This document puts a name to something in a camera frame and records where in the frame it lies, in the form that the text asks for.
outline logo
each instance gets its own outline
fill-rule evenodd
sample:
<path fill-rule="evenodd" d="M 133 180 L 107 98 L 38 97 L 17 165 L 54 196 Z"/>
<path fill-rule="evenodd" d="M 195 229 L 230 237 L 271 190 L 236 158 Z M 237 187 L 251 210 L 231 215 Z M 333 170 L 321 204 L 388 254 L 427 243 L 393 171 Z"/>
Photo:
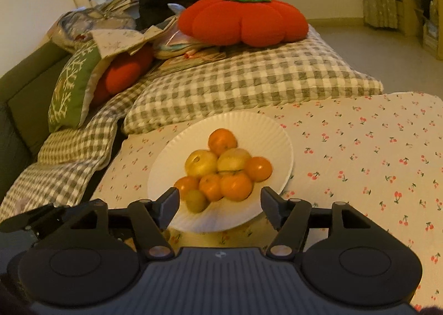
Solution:
<path fill-rule="evenodd" d="M 215 253 L 215 256 L 218 257 L 219 259 L 223 259 L 224 257 L 227 256 L 227 254 L 224 251 L 219 251 Z"/>

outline plastic bag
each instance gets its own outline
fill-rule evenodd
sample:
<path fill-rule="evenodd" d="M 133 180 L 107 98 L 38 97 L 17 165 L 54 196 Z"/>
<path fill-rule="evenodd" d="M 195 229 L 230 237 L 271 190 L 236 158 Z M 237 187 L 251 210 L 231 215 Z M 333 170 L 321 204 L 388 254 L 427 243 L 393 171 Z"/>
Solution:
<path fill-rule="evenodd" d="M 133 30 L 135 28 L 136 22 L 129 15 L 102 11 L 99 8 L 80 8 L 62 15 L 47 35 L 52 42 L 62 49 L 75 53 L 84 42 L 92 39 L 89 34 L 91 30 Z"/>
<path fill-rule="evenodd" d="M 153 47 L 156 58 L 165 60 L 211 46 L 183 34 L 179 30 L 177 20 L 185 8 L 179 4 L 168 4 L 168 6 L 175 13 L 174 23 L 164 35 L 155 40 Z"/>

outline green pillow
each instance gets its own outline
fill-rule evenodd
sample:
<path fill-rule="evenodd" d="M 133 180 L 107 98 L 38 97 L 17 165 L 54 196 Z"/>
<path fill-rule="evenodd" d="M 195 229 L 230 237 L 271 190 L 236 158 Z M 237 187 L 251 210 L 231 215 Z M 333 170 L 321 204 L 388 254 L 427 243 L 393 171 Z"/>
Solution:
<path fill-rule="evenodd" d="M 49 131 L 79 128 L 85 122 L 97 82 L 112 58 L 101 59 L 94 41 L 78 49 L 58 77 L 48 111 Z"/>

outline sofa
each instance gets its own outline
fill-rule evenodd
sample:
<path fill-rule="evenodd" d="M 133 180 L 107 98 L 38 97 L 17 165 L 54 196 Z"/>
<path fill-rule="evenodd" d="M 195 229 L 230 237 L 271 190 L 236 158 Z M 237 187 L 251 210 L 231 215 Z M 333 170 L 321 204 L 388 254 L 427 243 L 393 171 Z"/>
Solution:
<path fill-rule="evenodd" d="M 37 160 L 49 136 L 47 113 L 58 76 L 71 54 L 45 43 L 0 77 L 0 203 L 20 173 Z M 125 137 L 118 132 L 112 157 Z M 91 178 L 82 201 L 88 201 L 105 173 Z"/>

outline fruit pile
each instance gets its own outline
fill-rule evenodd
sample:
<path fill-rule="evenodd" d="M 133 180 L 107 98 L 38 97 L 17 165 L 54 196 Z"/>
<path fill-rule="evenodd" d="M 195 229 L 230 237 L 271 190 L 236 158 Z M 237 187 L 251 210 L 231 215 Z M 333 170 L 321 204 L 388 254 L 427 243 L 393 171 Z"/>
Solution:
<path fill-rule="evenodd" d="M 227 129 L 217 129 L 208 140 L 209 150 L 196 150 L 185 162 L 187 176 L 176 181 L 180 199 L 192 213 L 201 213 L 211 202 L 223 197 L 240 202 L 251 195 L 254 182 L 272 174 L 269 160 L 252 157 L 237 147 L 237 139 Z"/>

